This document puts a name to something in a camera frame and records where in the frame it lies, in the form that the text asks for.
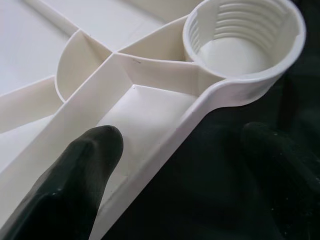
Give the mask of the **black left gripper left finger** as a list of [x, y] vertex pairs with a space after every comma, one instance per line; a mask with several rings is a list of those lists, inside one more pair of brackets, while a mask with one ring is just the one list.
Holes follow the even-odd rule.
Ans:
[[0, 230], [3, 240], [87, 240], [124, 140], [112, 125], [73, 140]]

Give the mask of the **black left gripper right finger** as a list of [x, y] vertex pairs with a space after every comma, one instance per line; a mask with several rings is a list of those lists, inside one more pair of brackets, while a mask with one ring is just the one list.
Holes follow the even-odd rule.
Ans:
[[288, 135], [260, 122], [241, 130], [246, 162], [285, 240], [320, 238], [320, 160]]

